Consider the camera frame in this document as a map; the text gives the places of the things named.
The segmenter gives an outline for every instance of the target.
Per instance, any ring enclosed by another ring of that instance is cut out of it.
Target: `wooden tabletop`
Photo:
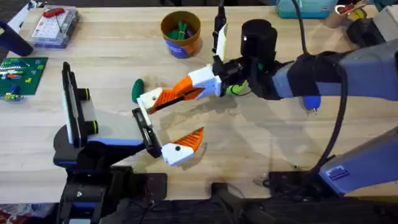
[[[171,56],[160,31],[162,18],[186,10],[201,20],[203,47],[189,59]],[[49,57],[36,95],[20,103],[0,102],[0,203],[58,202],[65,185],[65,171],[53,164],[53,137],[64,125],[62,62],[70,63],[80,87],[89,88],[95,108],[115,116],[131,117],[137,107],[131,87],[143,78],[146,90],[171,88],[188,72],[212,62],[216,7],[79,8],[81,19],[65,50],[35,49],[31,57]],[[367,8],[374,15],[375,8]],[[241,25],[249,19],[267,19],[278,31],[277,59],[294,60],[302,53],[299,22],[280,19],[274,7],[227,7],[226,58],[240,56]],[[31,10],[21,35],[28,39],[41,9]],[[343,52],[350,46],[339,29],[321,20],[305,20],[310,53]],[[245,197],[267,197],[268,190],[253,183],[270,170],[308,169],[326,147],[338,110],[339,97],[323,97],[317,115],[308,117],[294,98],[266,101],[253,94],[243,97],[185,101],[152,115],[163,142],[178,139],[205,127],[202,147],[181,166],[169,167],[145,151],[119,164],[137,172],[165,172],[167,198],[208,198],[212,182],[223,181]],[[350,97],[346,118],[333,153],[395,127],[398,103]],[[395,184],[368,187],[352,195],[397,194]]]

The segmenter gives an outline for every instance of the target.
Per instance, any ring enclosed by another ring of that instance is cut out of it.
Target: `yellow object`
[[[94,133],[97,133],[97,125],[96,125],[95,121],[93,121],[93,124],[94,124]]]
[[[350,14],[348,14],[348,19],[355,21],[357,19],[364,19],[367,18],[367,14],[364,10],[362,9],[357,9],[353,12],[351,12]]]

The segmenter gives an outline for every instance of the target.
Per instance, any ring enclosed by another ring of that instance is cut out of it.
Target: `cup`
[[[22,57],[33,52],[33,47],[5,22],[0,22],[0,29],[0,46]]]
[[[192,30],[193,35],[185,40],[175,40],[167,36],[167,34],[178,29],[178,22],[182,21]],[[187,58],[192,56],[199,48],[200,41],[200,20],[199,18],[187,11],[172,12],[165,16],[160,24],[163,38],[169,48],[170,53],[177,58]]]

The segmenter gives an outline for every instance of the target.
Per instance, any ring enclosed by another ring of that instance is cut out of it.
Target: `black cable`
[[[229,224],[237,224],[237,223],[235,222],[235,218],[233,217],[233,215],[231,214],[231,212],[229,212],[228,207],[227,207],[227,204],[223,201],[222,198],[217,197],[217,199],[218,199],[218,202],[221,204],[221,206],[222,206],[223,209],[224,209],[224,213],[225,213],[225,215],[226,215],[227,218],[228,218]]]
[[[343,67],[341,67],[339,64],[335,64],[335,69],[337,74],[340,75],[341,77],[341,96],[340,96],[340,104],[338,108],[338,114],[336,118],[336,123],[335,127],[333,128],[333,132],[330,136],[329,143],[323,152],[321,158],[319,158],[319,161],[317,164],[312,168],[311,172],[318,172],[319,168],[321,168],[322,165],[325,164],[325,162],[328,159],[328,156],[333,149],[333,146],[336,144],[337,137],[340,133],[341,126],[343,124],[344,120],[344,115],[346,113],[346,107],[347,107],[347,97],[348,97],[348,84],[347,84],[347,73]]]
[[[150,208],[147,207],[147,209],[145,209],[145,211],[142,213],[141,219],[139,220],[139,224],[142,224],[142,221],[144,221],[144,217],[148,213],[149,210],[150,210]]]
[[[304,34],[304,26],[303,26],[303,21],[302,21],[302,16],[301,16],[301,12],[299,9],[299,5],[297,4],[296,0],[292,0],[293,5],[295,7],[296,13],[297,13],[297,17],[298,17],[298,21],[300,24],[300,32],[301,32],[301,38],[302,38],[302,48],[303,48],[303,53],[305,55],[309,55],[306,44],[305,44],[305,34]],[[309,170],[304,178],[302,183],[297,186],[296,188],[284,192],[280,195],[275,195],[273,197],[270,197],[268,199],[272,199],[272,198],[276,198],[276,197],[283,197],[286,195],[291,195],[294,192],[297,192],[298,190],[300,190],[302,187],[306,186],[307,184],[310,183],[310,181],[313,179],[313,177],[315,175],[317,175],[319,173],[319,170],[321,168],[322,165],[324,165],[328,159],[328,156],[330,155],[330,152],[332,151],[333,147],[336,144],[337,141],[337,137],[340,133],[341,130],[341,126],[343,124],[343,120],[344,120],[344,115],[345,115],[345,111],[346,111],[346,105],[347,105],[347,97],[348,97],[348,81],[347,81],[347,73],[344,70],[343,67],[341,67],[338,63],[335,64],[334,62],[331,62],[332,65],[334,66],[334,69],[336,70],[337,74],[340,76],[341,78],[341,95],[340,95],[340,105],[339,105],[339,109],[338,109],[338,114],[337,114],[337,118],[336,118],[336,122],[335,122],[335,127],[333,128],[333,132],[330,136],[328,145],[326,146],[325,151],[323,152],[323,154],[321,155],[321,157],[319,158],[317,164],[311,169]],[[263,185],[266,187],[267,183],[269,183],[269,180],[265,180],[263,182]]]
[[[309,55],[309,52],[307,50],[307,45],[305,43],[304,24],[303,24],[303,18],[301,16],[301,11],[300,11],[299,5],[297,4],[297,1],[296,0],[292,0],[292,2],[293,2],[293,5],[294,5],[294,8],[296,10],[296,14],[297,14],[297,17],[298,17],[298,23],[300,24],[301,46],[303,48],[303,53],[305,55]]]
[[[247,93],[237,94],[237,93],[235,93],[234,90],[233,90],[234,86],[236,86],[236,85],[231,86],[230,91],[231,91],[231,93],[232,93],[233,95],[235,95],[235,96],[246,96],[247,94],[251,93],[251,90],[250,90],[250,91],[248,91]]]

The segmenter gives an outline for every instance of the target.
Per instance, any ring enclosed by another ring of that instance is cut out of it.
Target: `circuit board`
[[[5,58],[0,65],[0,95],[10,92],[11,86],[21,88],[20,95],[34,95],[47,63],[47,57]]]

